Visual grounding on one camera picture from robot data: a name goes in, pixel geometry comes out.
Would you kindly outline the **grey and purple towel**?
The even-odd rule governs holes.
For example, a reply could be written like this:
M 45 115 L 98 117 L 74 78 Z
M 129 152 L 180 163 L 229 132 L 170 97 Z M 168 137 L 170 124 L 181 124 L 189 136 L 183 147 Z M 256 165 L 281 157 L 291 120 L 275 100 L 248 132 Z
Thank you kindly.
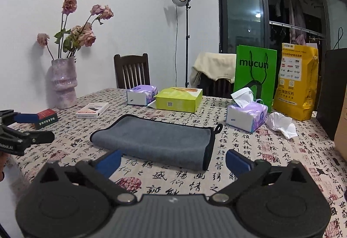
M 90 141 L 145 161 L 206 171 L 216 135 L 222 128 L 221 123 L 216 127 L 197 127 L 125 114 L 108 128 L 93 132 Z

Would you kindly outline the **red and green small box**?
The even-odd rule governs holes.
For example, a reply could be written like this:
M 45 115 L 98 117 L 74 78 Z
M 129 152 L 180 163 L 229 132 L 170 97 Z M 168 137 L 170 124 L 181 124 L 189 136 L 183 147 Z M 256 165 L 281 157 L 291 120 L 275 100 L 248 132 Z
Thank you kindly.
M 36 129 L 41 129 L 58 122 L 57 112 L 52 109 L 43 110 L 42 112 L 37 113 L 37 115 L 38 121 L 34 124 Z

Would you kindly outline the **crumpled white tissue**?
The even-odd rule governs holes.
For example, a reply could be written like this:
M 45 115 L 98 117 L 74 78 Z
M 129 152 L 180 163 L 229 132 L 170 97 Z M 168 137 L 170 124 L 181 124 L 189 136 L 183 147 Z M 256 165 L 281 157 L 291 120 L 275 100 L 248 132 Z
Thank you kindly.
M 274 132 L 281 132 L 287 140 L 298 136 L 292 118 L 281 113 L 271 113 L 266 120 L 266 125 Z

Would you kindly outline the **purple tissue pack near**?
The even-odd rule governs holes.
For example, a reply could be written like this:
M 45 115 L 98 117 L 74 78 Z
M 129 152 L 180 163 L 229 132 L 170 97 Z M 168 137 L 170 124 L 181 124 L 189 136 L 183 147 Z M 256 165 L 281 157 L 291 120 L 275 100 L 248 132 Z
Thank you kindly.
M 250 88 L 242 88 L 231 94 L 232 102 L 226 111 L 226 123 L 232 127 L 253 133 L 263 125 L 268 113 L 261 99 L 254 99 Z

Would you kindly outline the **purple tissue pack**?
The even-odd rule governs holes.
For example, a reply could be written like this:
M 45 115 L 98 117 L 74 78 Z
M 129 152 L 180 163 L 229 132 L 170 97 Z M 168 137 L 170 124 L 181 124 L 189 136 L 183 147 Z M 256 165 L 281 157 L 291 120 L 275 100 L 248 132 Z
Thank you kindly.
M 232 127 L 253 133 L 263 125 L 268 113 L 261 99 L 254 99 L 250 88 L 242 88 L 231 94 L 232 102 L 226 111 L 226 123 Z
M 126 91 L 128 105 L 147 106 L 155 100 L 158 94 L 156 86 L 139 85 Z

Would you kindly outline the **pink speckled ceramic vase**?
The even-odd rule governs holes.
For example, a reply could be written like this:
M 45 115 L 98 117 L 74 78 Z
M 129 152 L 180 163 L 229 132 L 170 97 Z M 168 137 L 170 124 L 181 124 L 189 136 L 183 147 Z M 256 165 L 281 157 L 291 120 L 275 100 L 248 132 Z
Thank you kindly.
M 75 88 L 78 85 L 75 57 L 56 59 L 51 63 L 56 108 L 62 110 L 74 107 L 77 104 Z

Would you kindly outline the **white and red flat box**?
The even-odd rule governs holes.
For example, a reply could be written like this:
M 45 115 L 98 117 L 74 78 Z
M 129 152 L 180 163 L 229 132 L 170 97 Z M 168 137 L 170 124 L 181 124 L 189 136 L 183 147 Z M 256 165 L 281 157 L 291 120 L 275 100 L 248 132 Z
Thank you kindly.
M 109 108 L 109 103 L 89 103 L 75 113 L 79 119 L 97 119 Z

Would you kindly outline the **yellow delivery bag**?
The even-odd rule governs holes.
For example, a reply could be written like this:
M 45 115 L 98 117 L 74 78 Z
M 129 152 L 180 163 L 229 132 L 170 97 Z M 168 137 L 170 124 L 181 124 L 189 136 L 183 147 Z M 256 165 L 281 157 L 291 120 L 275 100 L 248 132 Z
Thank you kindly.
M 318 49 L 284 43 L 274 110 L 298 121 L 309 120 L 315 105 L 318 66 Z

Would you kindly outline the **brown cardboard box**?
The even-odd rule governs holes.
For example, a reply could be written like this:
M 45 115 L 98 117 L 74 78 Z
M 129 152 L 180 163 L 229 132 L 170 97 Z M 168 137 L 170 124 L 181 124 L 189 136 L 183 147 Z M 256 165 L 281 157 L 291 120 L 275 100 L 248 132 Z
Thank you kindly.
M 342 106 L 340 120 L 334 138 L 335 148 L 342 158 L 347 160 L 347 120 L 346 120 L 346 98 Z

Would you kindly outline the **purple tissue pack far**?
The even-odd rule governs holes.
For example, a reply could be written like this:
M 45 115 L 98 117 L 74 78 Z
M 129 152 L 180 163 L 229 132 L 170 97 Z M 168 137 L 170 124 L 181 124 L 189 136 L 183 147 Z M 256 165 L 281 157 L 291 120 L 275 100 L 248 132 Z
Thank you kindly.
M 155 100 L 158 94 L 156 86 L 139 85 L 126 91 L 128 105 L 147 106 Z

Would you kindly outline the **dried pink rose bouquet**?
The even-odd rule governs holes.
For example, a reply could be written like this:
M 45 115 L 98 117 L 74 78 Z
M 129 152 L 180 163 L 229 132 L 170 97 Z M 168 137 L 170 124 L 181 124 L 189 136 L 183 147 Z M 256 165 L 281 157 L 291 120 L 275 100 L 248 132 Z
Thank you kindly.
M 52 62 L 66 60 L 75 56 L 83 47 L 92 47 L 97 37 L 93 32 L 93 24 L 103 25 L 105 21 L 114 17 L 108 5 L 94 4 L 89 11 L 88 18 L 75 23 L 68 19 L 78 8 L 82 0 L 62 0 L 59 31 L 52 37 L 47 33 L 38 33 L 35 49 L 42 55 L 47 51 Z

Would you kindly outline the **green mucun paper bag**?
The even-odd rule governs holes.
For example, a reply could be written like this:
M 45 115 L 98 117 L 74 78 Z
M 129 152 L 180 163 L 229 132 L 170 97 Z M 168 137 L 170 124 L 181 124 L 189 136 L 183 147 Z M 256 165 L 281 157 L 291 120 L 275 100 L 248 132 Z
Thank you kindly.
M 276 50 L 239 45 L 236 48 L 234 90 L 250 88 L 254 99 L 272 108 L 277 77 Z

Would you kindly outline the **lime green tissue box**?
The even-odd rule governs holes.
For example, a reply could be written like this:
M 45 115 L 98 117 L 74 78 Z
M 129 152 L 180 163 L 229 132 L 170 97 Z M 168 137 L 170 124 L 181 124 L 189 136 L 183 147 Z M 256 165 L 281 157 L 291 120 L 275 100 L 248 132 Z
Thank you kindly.
M 160 110 L 195 113 L 202 100 L 202 89 L 166 88 L 155 96 L 155 106 Z

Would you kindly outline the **chair with cream cloth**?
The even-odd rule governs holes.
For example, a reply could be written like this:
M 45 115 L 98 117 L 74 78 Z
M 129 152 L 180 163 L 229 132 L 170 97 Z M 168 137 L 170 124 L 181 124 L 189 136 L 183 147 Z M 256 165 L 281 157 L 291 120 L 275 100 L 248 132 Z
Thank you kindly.
M 235 70 L 236 54 L 202 52 L 191 68 L 190 85 L 202 89 L 205 96 L 230 99 Z

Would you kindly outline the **dark wooden chair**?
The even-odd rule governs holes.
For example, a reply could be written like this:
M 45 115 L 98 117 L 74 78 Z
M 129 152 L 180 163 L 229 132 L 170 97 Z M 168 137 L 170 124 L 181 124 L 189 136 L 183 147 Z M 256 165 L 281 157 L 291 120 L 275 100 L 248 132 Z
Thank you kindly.
M 148 54 L 142 56 L 116 54 L 113 57 L 116 84 L 119 89 L 150 85 Z

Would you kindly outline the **black paper bag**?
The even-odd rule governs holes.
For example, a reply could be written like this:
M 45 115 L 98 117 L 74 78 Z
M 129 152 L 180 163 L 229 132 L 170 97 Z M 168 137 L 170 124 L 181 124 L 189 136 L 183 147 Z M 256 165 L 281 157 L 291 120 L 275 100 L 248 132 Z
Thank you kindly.
M 328 50 L 322 77 L 316 120 L 334 140 L 346 91 L 346 48 Z

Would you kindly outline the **dark framed window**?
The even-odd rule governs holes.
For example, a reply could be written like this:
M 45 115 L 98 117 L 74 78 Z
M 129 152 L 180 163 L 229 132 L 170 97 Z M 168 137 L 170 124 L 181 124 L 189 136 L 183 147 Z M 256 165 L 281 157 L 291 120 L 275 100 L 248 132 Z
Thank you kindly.
M 219 0 L 220 53 L 300 40 L 321 54 L 346 48 L 346 0 Z

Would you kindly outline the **studio light on stand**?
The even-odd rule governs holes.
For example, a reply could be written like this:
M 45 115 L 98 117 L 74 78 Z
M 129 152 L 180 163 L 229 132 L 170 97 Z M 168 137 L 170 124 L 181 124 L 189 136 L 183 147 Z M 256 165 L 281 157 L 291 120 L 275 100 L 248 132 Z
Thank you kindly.
M 185 87 L 188 88 L 188 59 L 189 59 L 189 9 L 191 8 L 191 0 L 172 0 L 172 3 L 176 8 L 184 7 L 185 8 Z

